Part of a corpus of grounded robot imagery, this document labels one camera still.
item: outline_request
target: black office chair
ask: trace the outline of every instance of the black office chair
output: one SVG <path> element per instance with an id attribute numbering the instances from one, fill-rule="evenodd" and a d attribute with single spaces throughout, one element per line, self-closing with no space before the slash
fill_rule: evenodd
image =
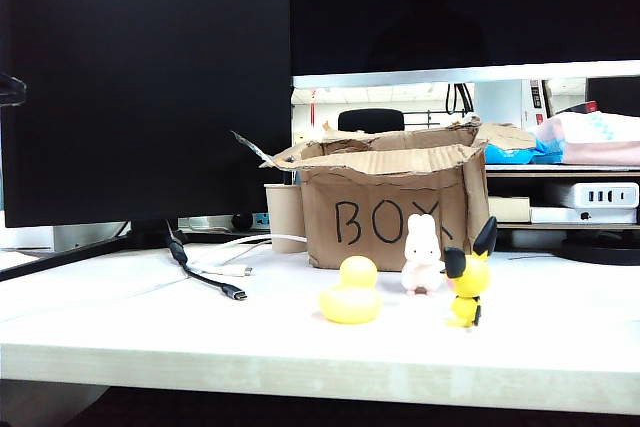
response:
<path id="1" fill-rule="evenodd" d="M 404 130 L 404 114 L 394 109 L 357 109 L 341 112 L 338 130 L 367 134 Z"/>

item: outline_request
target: paper cup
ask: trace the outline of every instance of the paper cup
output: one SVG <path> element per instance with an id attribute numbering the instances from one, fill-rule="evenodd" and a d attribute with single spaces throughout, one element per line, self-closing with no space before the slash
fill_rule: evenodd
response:
<path id="1" fill-rule="evenodd" d="M 272 234 L 305 236 L 302 193 L 299 185 L 265 184 L 269 225 Z M 276 252 L 304 252 L 307 244 L 295 240 L 273 239 Z"/>

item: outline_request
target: red object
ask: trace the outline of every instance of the red object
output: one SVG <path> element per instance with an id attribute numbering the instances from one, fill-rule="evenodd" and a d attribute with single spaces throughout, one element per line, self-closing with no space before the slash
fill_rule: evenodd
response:
<path id="1" fill-rule="evenodd" d="M 589 112 L 595 112 L 598 110 L 598 103 L 595 100 L 590 100 L 589 102 L 584 103 L 584 110 Z"/>
<path id="2" fill-rule="evenodd" d="M 316 125 L 316 90 L 311 91 L 311 127 Z"/>

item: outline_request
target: white bunny figurine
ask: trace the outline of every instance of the white bunny figurine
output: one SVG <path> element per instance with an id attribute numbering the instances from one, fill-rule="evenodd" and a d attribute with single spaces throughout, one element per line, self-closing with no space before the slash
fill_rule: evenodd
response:
<path id="1" fill-rule="evenodd" d="M 401 282 L 407 294 L 413 295 L 418 287 L 426 293 L 437 290 L 443 283 L 440 273 L 444 262 L 440 260 L 440 244 L 436 223 L 429 214 L 413 214 L 408 221 L 409 232 L 404 246 L 407 262 L 402 268 Z"/>

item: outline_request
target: black ear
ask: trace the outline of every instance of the black ear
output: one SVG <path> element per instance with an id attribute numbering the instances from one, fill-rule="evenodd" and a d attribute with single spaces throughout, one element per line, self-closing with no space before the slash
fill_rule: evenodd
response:
<path id="1" fill-rule="evenodd" d="M 498 237 L 498 221 L 495 217 L 489 217 L 487 223 L 478 234 L 476 241 L 473 243 L 473 251 L 477 255 L 482 255 L 488 252 L 488 255 L 493 254 L 493 249 L 496 247 L 496 238 Z"/>
<path id="2" fill-rule="evenodd" d="M 464 252 L 457 247 L 447 247 L 444 249 L 444 270 L 447 277 L 457 279 L 462 277 L 467 265 Z"/>

